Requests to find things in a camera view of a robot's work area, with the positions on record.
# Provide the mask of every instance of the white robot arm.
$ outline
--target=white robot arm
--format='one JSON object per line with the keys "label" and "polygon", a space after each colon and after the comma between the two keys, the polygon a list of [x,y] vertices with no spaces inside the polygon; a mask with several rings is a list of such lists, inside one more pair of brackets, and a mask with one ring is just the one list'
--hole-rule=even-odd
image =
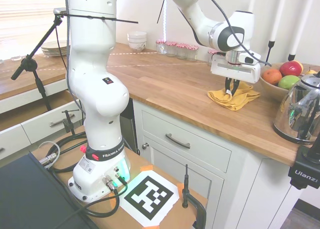
{"label": "white robot arm", "polygon": [[[214,59],[211,71],[227,78],[258,81],[260,66],[236,41],[227,22],[204,16],[198,0],[173,0],[194,31],[200,45],[227,52]],[[116,0],[67,0],[69,15],[116,18]],[[71,51],[68,63],[70,90],[81,100],[88,145],[69,180],[71,192],[90,203],[110,192],[110,182],[118,185],[117,174],[130,179],[130,163],[124,151],[120,113],[129,101],[121,81],[107,72],[109,55],[116,45],[116,21],[70,16]],[[249,49],[254,15],[236,11],[229,19],[242,44]]]}

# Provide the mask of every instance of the microphone stand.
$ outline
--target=microphone stand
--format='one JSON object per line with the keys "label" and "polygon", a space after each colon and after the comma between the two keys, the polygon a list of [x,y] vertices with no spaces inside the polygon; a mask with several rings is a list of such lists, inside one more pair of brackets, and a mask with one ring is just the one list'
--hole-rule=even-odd
{"label": "microphone stand", "polygon": [[14,72],[14,74],[11,77],[12,80],[16,80],[20,76],[20,74],[23,72],[23,70],[25,70],[27,72],[32,72],[34,75],[34,78],[35,78],[36,87],[38,88],[38,91],[41,94],[41,96],[44,100],[46,109],[48,111],[51,110],[51,106],[50,106],[48,97],[46,95],[46,90],[45,90],[44,84],[42,83],[42,81],[39,78],[37,71],[36,71],[38,68],[38,64],[37,64],[36,60],[34,60],[32,57],[35,55],[35,53],[38,51],[38,49],[42,46],[42,44],[45,42],[45,40],[50,36],[50,34],[56,29],[56,27],[62,23],[61,17],[63,17],[63,16],[55,16],[54,17],[53,25],[46,32],[46,34],[39,41],[39,43],[35,46],[33,51],[30,54],[27,54],[26,58],[24,58],[21,61],[21,65],[17,68],[17,70]]}

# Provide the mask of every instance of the electric kettle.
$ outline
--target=electric kettle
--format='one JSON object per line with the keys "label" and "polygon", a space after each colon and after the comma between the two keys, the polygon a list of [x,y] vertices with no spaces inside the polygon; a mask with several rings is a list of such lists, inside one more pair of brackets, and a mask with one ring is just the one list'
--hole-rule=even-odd
{"label": "electric kettle", "polygon": [[310,145],[315,142],[320,132],[320,72],[303,76],[288,91],[273,129],[293,143]]}

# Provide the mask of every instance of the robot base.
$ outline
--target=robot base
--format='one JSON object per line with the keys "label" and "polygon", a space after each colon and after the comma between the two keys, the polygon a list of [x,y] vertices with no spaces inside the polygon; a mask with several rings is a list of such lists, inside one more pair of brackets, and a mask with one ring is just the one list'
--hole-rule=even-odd
{"label": "robot base", "polygon": [[72,192],[72,194],[78,198],[79,200],[85,202],[85,203],[92,203],[96,200],[99,200],[100,198],[103,198],[104,196],[108,195],[111,191],[107,186],[104,186],[101,190],[99,190],[97,193],[91,194],[91,195],[86,195],[81,192],[77,188],[77,185],[75,184],[74,177],[71,177],[68,180],[68,186],[69,190]]}
{"label": "robot base", "polygon": [[72,194],[82,202],[91,203],[109,194],[111,191],[104,183],[108,177],[117,186],[122,183],[116,174],[130,180],[130,162],[124,151],[107,161],[88,160],[84,155],[73,169],[73,177],[68,180]]}

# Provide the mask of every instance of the wooden table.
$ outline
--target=wooden table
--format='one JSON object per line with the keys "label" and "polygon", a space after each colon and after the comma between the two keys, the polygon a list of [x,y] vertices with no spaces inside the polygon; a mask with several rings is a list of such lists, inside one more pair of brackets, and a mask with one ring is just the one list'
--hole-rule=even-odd
{"label": "wooden table", "polygon": [[[58,57],[47,60],[58,67]],[[127,45],[118,43],[109,57],[107,70],[124,83],[134,100],[286,165],[292,166],[295,161],[297,144],[281,138],[272,129],[279,103],[268,98],[260,83],[254,84],[254,89],[261,92],[258,99],[239,111],[230,111],[208,98],[207,91],[224,88],[225,79],[211,74],[203,61],[179,60],[152,50],[132,53]],[[0,88],[8,88],[6,83],[4,80],[2,85],[3,80],[0,81]],[[19,88],[17,84],[18,79],[12,88],[14,92],[7,89],[6,93],[14,94]]]}
{"label": "wooden table", "polygon": [[[80,133],[84,131],[84,127],[81,126],[77,128],[76,133]],[[70,136],[71,133],[68,133],[60,138],[58,138],[56,141],[61,140],[62,138],[66,136]],[[71,141],[67,143],[63,148],[69,148],[79,142],[83,141],[83,139],[78,139]],[[48,150],[50,149],[52,145],[44,145],[43,147],[35,150],[33,152],[33,155],[38,159],[42,159],[46,156]],[[142,166],[148,166],[150,163],[146,161],[143,157],[138,156],[134,152],[130,151],[129,149],[125,149],[125,153],[127,154],[130,163],[131,163],[131,169],[130,169],[130,177],[131,180],[135,178],[140,173],[140,167]],[[61,157],[59,157],[58,161],[55,164],[56,168],[66,168],[74,163],[77,163],[81,157],[83,156],[83,153],[80,151],[80,147],[77,147],[65,154],[63,154]],[[166,178],[168,181],[173,183],[174,185],[183,182],[183,178],[181,178],[180,181],[176,180],[172,176],[164,173],[162,170],[160,170],[158,167],[153,166],[153,171],[161,175],[162,177]],[[67,184],[70,177],[72,177],[72,172],[67,173],[61,173],[59,174],[59,177],[61,180]],[[207,204],[207,200],[196,193],[193,190],[190,190],[190,193],[199,200],[203,205]],[[91,210],[97,211],[97,212],[108,212],[112,209],[110,203],[108,201],[104,201],[101,203],[98,203],[96,205],[93,205],[90,207]],[[108,218],[96,218],[91,217],[91,219],[94,221],[94,223],[101,229],[142,229],[142,226],[133,219],[126,211],[122,209],[122,207],[119,207],[117,212]],[[179,199],[174,205],[171,211],[167,214],[167,216],[163,219],[163,221],[160,223],[160,229],[186,229],[191,228],[192,224],[195,222],[196,219],[196,210],[192,205],[189,205],[188,208],[182,207],[182,200]]]}
{"label": "wooden table", "polygon": [[[66,77],[66,69],[60,56],[49,57],[43,54],[35,55],[38,68],[36,70],[43,85],[47,85]],[[16,80],[11,76],[20,66],[21,60],[5,60],[0,64],[0,100],[37,88],[32,72],[23,71]]]}

